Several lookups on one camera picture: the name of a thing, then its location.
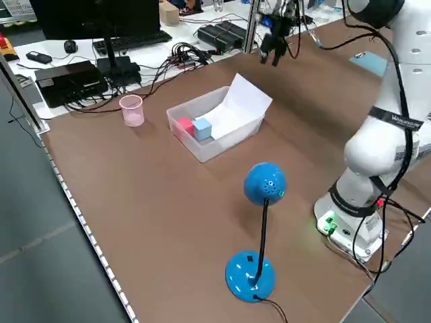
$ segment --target blue cube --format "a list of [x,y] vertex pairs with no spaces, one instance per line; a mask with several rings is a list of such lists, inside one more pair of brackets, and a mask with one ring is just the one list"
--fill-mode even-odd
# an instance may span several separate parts
[[211,137],[211,123],[207,119],[194,120],[193,126],[195,126],[193,133],[196,140],[201,141]]

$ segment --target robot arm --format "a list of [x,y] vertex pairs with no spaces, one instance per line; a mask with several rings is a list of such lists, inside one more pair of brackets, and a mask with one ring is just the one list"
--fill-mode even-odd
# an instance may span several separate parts
[[[431,152],[431,105],[427,93],[431,82],[431,1],[349,0],[348,7],[355,18],[393,31],[409,107],[408,123],[417,126],[413,132],[412,167]],[[319,231],[324,233],[328,216],[335,216],[339,226],[331,239],[350,253],[353,235],[359,228],[356,254],[363,261],[380,247],[383,226],[377,212],[363,221],[358,210],[370,206],[381,194],[370,178],[378,176],[388,186],[398,174],[405,155],[403,126],[412,125],[403,124],[399,91],[395,64],[389,60],[375,105],[345,146],[347,170],[314,206]],[[376,111],[390,120],[377,117]]]

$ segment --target blue desk lamp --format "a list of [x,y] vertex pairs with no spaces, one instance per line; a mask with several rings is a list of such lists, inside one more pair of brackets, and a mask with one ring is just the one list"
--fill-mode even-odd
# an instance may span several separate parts
[[268,206],[278,202],[286,192],[286,179],[280,167],[272,163],[255,165],[244,181],[248,199],[263,206],[261,249],[241,251],[226,266],[226,283],[239,299],[257,302],[268,298],[275,287],[275,271],[264,258]]

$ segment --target lamp head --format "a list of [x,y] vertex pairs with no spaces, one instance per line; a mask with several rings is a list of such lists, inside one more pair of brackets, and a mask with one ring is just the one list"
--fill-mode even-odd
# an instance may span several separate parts
[[254,204],[263,206],[265,199],[269,205],[281,200],[286,192],[287,183],[280,167],[273,163],[253,166],[244,181],[244,193]]

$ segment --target table surface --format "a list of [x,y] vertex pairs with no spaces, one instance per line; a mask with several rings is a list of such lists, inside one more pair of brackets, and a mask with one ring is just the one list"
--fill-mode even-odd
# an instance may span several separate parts
[[[224,10],[222,12],[215,12],[213,7],[204,7],[203,13],[197,15],[191,15],[185,17],[187,20],[214,20],[216,18],[221,18],[226,16],[226,20],[236,20],[240,19],[239,17],[243,17],[244,19],[248,19],[248,11],[250,9],[250,5],[241,3],[240,0],[236,0],[233,2],[225,3]],[[333,22],[341,18],[341,14],[327,6],[322,6],[316,10],[308,11],[307,14],[314,17],[316,26],[322,26],[329,22]],[[247,21],[233,21],[234,24],[247,28]],[[210,45],[200,42],[195,32],[199,27],[203,24],[196,24],[191,22],[180,22],[179,25],[176,26],[167,26],[162,24],[162,29],[171,35],[172,40],[170,42],[156,44],[153,46],[147,46],[145,48],[136,48],[127,51],[127,55],[130,56],[132,62],[135,62],[139,65],[146,65],[150,67],[159,67],[163,61],[170,55],[170,50],[172,46],[178,42],[188,42],[189,44],[195,45],[196,47],[202,50],[213,49]],[[265,26],[259,26],[257,29],[257,34],[259,36],[255,37],[255,40],[260,43],[260,39],[265,35],[268,29]],[[66,65],[72,58],[71,63],[78,63],[80,61],[91,60],[94,62],[95,59],[101,58],[101,56],[94,52],[92,49],[92,40],[76,40],[78,45],[78,51],[65,59],[53,59],[53,65],[60,66]],[[63,48],[63,40],[45,40],[43,42],[35,42],[32,44],[27,44],[23,46],[17,46],[16,52],[20,57],[19,61],[13,61],[9,63],[12,71],[15,74],[22,74],[27,77],[31,77],[35,79],[34,70],[25,69],[17,66],[16,64],[22,64],[27,67],[38,67],[38,68],[51,68],[50,65],[43,65],[36,63],[34,61],[30,61],[27,59],[26,54],[32,50],[36,52],[41,52],[44,54],[48,54],[52,57],[63,58],[66,56],[64,48]],[[222,56],[213,56],[214,61],[220,61],[222,59],[226,59],[233,55],[240,53],[239,50],[233,50],[228,54],[224,54]],[[155,69],[146,69],[145,67],[141,68],[142,74],[142,84],[147,84],[152,81],[154,75],[156,73]],[[166,74],[166,78],[173,77],[177,74],[181,73],[180,69],[174,68],[170,70]],[[133,90],[139,88],[138,85],[129,86],[127,89]],[[58,108],[49,108],[45,102],[41,102],[34,105],[36,112],[39,117],[44,119],[51,119],[55,116],[68,113],[68,110],[60,106]]]
[[[341,22],[318,33],[328,46],[354,35]],[[312,206],[343,172],[345,142],[376,100],[380,79],[348,61],[365,50],[385,56],[368,39],[324,52],[309,37],[296,61],[286,57],[277,68],[261,65],[256,55],[236,55],[164,85],[145,101],[146,121],[135,129],[120,112],[49,121],[51,132],[42,139],[139,320],[280,321],[271,306],[238,301],[224,281],[233,254],[259,248],[261,209],[246,199],[242,184],[263,161],[280,165],[289,182],[284,199],[269,210],[267,257],[277,275],[271,299],[289,322],[334,323],[345,316],[369,281],[326,247]],[[254,137],[201,164],[169,131],[166,109],[230,84],[235,73],[274,101]],[[395,193],[419,214],[431,204],[424,167],[429,162]],[[387,223],[391,257],[409,226],[392,212]]]

